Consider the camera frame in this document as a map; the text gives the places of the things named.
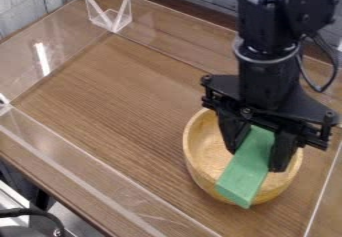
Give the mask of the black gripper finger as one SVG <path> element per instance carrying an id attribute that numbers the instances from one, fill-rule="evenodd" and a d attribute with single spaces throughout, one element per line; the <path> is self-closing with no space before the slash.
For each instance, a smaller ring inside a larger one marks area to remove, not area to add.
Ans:
<path id="1" fill-rule="evenodd" d="M 276 133 L 276 141 L 269 159 L 270 172 L 280 173 L 286 171 L 292 158 L 298 148 L 304 147 L 304 145 L 305 143 L 301 136 L 290 130 L 281 129 Z"/>
<path id="2" fill-rule="evenodd" d="M 231 111 L 225 109 L 219 109 L 217 115 L 225 145 L 229 152 L 234 154 L 250 133 L 252 125 Z"/>

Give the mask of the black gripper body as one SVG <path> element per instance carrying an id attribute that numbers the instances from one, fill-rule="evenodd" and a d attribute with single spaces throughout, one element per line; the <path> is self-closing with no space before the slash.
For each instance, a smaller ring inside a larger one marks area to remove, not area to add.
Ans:
<path id="1" fill-rule="evenodd" d="M 301 45 L 294 43 L 268 53 L 239 38 L 233 51 L 238 73 L 202 77 L 203 107 L 215 114 L 219 109 L 231 111 L 252 127 L 258 126 L 274 135 L 281 129 L 290 130 L 301 136 L 304 147 L 325 150 L 338 114 L 312 98 L 301 86 L 300 80 L 308 77 Z"/>

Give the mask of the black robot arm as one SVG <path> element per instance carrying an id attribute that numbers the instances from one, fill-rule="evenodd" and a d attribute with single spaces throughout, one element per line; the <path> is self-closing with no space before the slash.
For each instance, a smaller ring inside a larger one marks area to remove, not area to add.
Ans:
<path id="1" fill-rule="evenodd" d="M 312 80 L 304 67 L 304 41 L 310 38 L 338 64 L 320 31 L 334 21 L 340 0 L 237 0 L 235 75 L 206 75 L 203 106 L 218 116 L 226 149 L 238 152 L 254 126 L 274 133 L 268 159 L 272 172 L 286 170 L 297 150 L 325 150 L 340 115 L 301 84 Z"/>

